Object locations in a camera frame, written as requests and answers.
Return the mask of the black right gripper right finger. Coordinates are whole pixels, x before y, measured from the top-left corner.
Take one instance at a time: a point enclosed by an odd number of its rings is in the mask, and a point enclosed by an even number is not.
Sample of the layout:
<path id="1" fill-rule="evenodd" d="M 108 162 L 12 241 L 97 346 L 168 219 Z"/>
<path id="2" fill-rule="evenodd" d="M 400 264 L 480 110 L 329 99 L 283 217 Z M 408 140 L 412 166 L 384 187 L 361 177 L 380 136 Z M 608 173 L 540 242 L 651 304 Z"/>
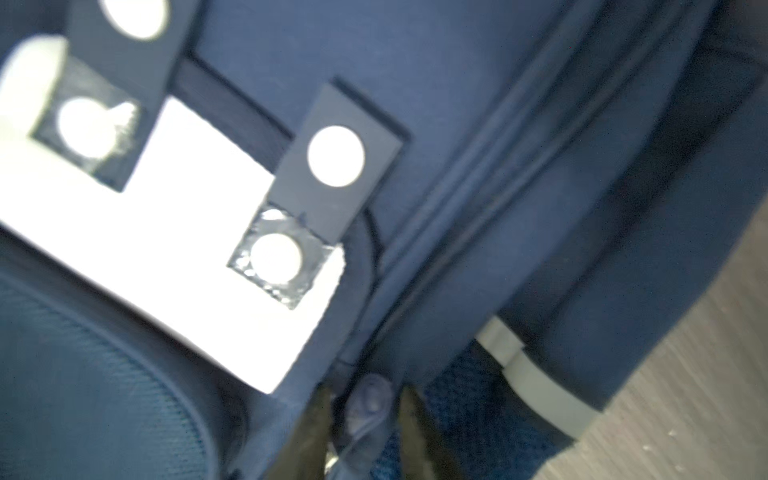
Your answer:
<path id="1" fill-rule="evenodd" d="M 412 385 L 404 386 L 401 391 L 397 423 L 403 479 L 465 478 L 458 460 L 444 441 L 418 390 Z"/>

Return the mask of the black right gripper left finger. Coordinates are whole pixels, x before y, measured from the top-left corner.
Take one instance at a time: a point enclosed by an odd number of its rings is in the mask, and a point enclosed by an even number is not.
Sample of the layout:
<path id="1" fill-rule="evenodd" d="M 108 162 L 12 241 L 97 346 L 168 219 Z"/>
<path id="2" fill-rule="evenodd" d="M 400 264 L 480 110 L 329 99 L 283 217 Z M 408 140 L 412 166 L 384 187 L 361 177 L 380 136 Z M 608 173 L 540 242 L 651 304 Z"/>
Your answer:
<path id="1" fill-rule="evenodd" d="M 319 384 L 265 479 L 324 479 L 332 428 L 331 389 Z"/>

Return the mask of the navy blue backpack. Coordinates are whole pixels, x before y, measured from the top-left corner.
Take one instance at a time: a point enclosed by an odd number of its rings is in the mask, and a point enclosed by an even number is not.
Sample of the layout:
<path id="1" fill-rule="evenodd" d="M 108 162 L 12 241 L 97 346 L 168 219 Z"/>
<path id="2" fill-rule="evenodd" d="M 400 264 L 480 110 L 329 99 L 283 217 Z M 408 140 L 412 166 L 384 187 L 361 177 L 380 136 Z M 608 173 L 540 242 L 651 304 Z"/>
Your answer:
<path id="1" fill-rule="evenodd" d="M 1 475 L 529 479 L 766 192 L 763 1 L 5 1 Z"/>

